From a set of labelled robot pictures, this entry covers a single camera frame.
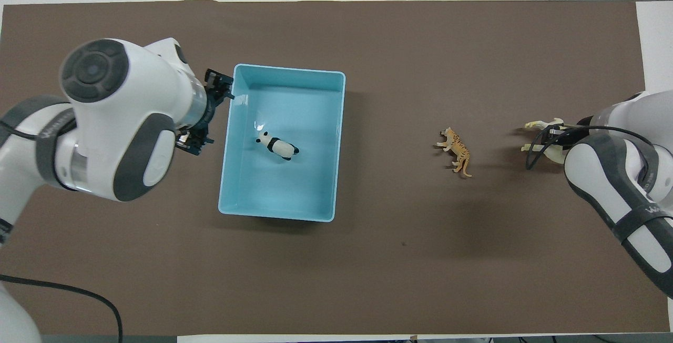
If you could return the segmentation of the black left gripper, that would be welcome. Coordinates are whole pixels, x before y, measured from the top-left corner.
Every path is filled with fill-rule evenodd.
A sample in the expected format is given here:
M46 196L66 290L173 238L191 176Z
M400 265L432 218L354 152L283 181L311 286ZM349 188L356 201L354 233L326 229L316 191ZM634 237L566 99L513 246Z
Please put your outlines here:
M213 139L208 136L207 127L216 114L217 107L225 98L234 99L233 77L207 69L204 81L207 103L202 117L192 129L181 129L176 132L176 147L192 155L200 155L203 146L213 143Z

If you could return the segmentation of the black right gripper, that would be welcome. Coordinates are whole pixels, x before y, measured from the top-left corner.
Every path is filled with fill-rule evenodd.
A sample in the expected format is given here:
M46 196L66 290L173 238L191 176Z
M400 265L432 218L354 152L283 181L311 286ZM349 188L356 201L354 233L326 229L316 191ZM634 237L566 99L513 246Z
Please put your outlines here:
M582 118L576 123L577 127L575 127L575 129L578 129L580 126L589 126L591 121L592 118ZM557 136L563 134L566 129L565 126L548 126L546 131L548 135ZM589 130L587 129L580 130L579 132L572 132L563 138L554 140L550 143L549 147L567 149L567 146L574 146L577 142L587 137L587 135L589 135Z

